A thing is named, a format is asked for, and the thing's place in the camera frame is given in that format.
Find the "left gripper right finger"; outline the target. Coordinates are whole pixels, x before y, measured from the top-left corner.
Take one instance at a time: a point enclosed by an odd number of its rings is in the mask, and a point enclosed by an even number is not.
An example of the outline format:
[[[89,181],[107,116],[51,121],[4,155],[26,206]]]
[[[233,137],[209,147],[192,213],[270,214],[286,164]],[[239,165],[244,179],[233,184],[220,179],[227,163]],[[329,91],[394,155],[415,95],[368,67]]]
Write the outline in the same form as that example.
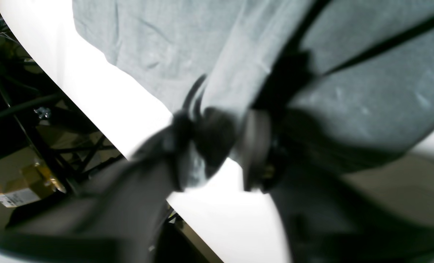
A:
[[[239,145],[245,191],[272,198],[295,263],[429,263],[434,227],[394,215],[302,148],[273,131],[270,115],[250,110]]]

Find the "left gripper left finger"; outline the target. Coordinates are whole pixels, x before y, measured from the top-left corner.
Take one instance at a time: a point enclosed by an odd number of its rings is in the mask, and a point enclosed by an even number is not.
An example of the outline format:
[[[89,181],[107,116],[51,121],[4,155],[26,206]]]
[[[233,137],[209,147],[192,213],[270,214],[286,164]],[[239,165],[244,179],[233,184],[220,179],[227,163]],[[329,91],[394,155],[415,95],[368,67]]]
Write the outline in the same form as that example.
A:
[[[80,195],[0,232],[0,262],[149,263],[174,192],[204,186],[230,152],[224,112],[175,113],[169,126],[87,182]]]

